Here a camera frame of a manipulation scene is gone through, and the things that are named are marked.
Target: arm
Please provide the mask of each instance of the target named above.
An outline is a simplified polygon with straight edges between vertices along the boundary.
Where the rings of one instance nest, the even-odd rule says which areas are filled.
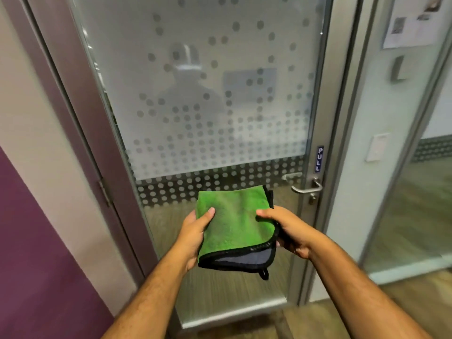
[[[204,228],[215,209],[196,220],[193,210],[182,223],[179,236],[146,279],[129,306],[105,332],[103,339],[164,338],[182,278],[196,265]]]
[[[278,221],[292,239],[280,245],[313,263],[352,338],[431,338],[323,233],[282,207],[256,214]]]

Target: pull sign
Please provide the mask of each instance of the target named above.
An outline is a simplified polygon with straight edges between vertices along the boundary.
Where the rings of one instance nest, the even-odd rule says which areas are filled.
[[[323,146],[317,147],[317,159],[315,162],[314,173],[319,173],[322,169],[322,159],[323,159]]]

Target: door handle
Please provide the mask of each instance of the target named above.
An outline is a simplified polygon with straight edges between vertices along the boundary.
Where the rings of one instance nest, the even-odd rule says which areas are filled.
[[[311,194],[311,193],[318,193],[321,192],[323,189],[323,186],[320,184],[320,180],[317,177],[314,177],[312,179],[312,188],[310,189],[298,189],[295,186],[292,186],[292,191],[294,191],[297,194]]]

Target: person's left hand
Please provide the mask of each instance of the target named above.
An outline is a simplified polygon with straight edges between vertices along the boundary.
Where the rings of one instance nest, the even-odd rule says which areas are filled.
[[[198,249],[204,238],[204,229],[215,215],[215,208],[211,207],[203,216],[196,219],[195,210],[191,211],[182,223],[179,235],[173,245],[187,259],[186,271],[196,265]]]

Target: dotted pattern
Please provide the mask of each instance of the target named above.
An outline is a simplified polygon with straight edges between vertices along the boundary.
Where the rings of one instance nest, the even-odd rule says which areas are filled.
[[[418,163],[445,157],[452,157],[452,135],[421,139],[411,162]]]
[[[324,1],[77,0],[135,179],[303,156]]]
[[[281,176],[300,172],[302,168],[303,156],[296,156],[150,178],[136,183],[143,205],[160,207],[195,201],[200,190],[230,191],[257,185],[266,185],[270,189],[300,184],[300,178],[283,181]]]

